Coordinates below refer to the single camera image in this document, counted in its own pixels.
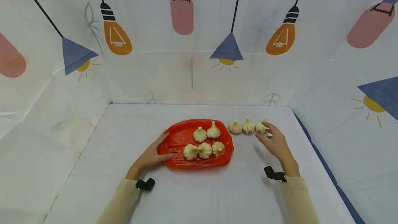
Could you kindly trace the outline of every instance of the sleeve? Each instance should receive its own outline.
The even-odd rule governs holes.
[[[96,224],[125,224],[130,218],[131,210],[138,199],[136,180],[122,179],[112,199],[105,207]]]
[[[319,224],[307,185],[301,177],[285,176],[281,191],[291,224]]]

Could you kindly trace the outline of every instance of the orange plastic plate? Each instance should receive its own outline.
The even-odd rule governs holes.
[[[214,121],[216,127],[220,129],[221,135],[216,138],[215,141],[222,142],[225,145],[224,154],[215,157],[211,156],[207,160],[202,160],[199,158],[194,161],[186,161],[184,158],[183,150],[184,147],[191,143],[194,145],[199,145],[193,139],[193,132],[198,128],[202,127],[207,130],[211,127],[211,122]],[[222,122],[212,119],[191,119],[185,120],[183,122],[172,125],[167,129],[170,134],[166,140],[158,147],[158,154],[169,154],[173,153],[174,158],[164,161],[168,167],[175,167],[181,169],[199,169],[204,167],[215,167],[223,166],[229,163],[231,160],[232,153],[234,151],[234,145],[232,143],[232,137],[228,130],[225,128]],[[213,140],[208,138],[205,142],[210,145],[213,144]]]

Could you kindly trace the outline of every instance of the garlic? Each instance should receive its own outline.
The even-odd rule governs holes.
[[[196,131],[193,132],[193,138],[198,143],[203,143],[207,140],[206,131],[199,127]]]
[[[198,146],[198,154],[201,159],[209,159],[211,153],[212,153],[211,145],[209,145],[208,143],[201,143]]]
[[[207,129],[207,137],[208,138],[218,138],[221,135],[220,130],[216,127],[216,124],[214,121],[211,122],[211,127]]]
[[[249,117],[246,117],[246,120],[245,120],[245,122],[244,122],[243,125],[242,125],[242,132],[243,132],[244,134],[253,133],[255,127],[256,127],[256,126],[255,126],[252,122],[250,122],[250,118],[249,118]]]
[[[267,122],[268,121],[268,118],[264,118],[264,120],[263,120],[263,122]],[[262,122],[259,122],[257,125],[256,125],[256,132],[258,132],[258,133],[260,133],[260,134],[265,134],[265,133],[267,133],[267,127],[265,127],[263,124],[262,124]]]
[[[195,160],[197,158],[198,148],[193,144],[187,144],[184,147],[184,157],[188,161]]]
[[[228,130],[230,131],[230,133],[239,134],[242,132],[242,125],[239,124],[237,120],[234,120],[233,122],[230,122],[230,124],[228,124]]]
[[[217,157],[224,153],[225,145],[221,142],[214,142],[214,144],[211,146],[211,149],[213,151],[213,155]]]

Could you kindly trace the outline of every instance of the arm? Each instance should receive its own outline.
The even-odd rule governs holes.
[[[299,165],[293,157],[281,164],[287,182],[281,182],[280,187],[291,224],[319,224],[307,185],[300,177]]]
[[[263,122],[272,136],[256,134],[258,140],[278,158],[285,173],[286,183],[280,184],[291,224],[319,224],[307,185],[300,177],[299,165],[293,158],[285,136],[274,125]]]
[[[166,139],[168,133],[164,131],[160,137],[153,142],[144,153],[134,162],[122,179],[112,199],[105,207],[96,224],[125,224],[130,219],[130,213],[133,210],[134,203],[138,199],[139,190],[135,184],[139,180],[142,172],[155,164],[168,160],[173,157],[172,154],[158,155],[158,146]]]

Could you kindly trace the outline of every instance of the person's left hand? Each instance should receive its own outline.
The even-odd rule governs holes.
[[[169,133],[167,133],[166,130],[162,132],[160,137],[155,140],[130,167],[126,179],[138,180],[144,169],[173,158],[173,154],[159,155],[157,151],[159,145],[163,143],[168,135]]]

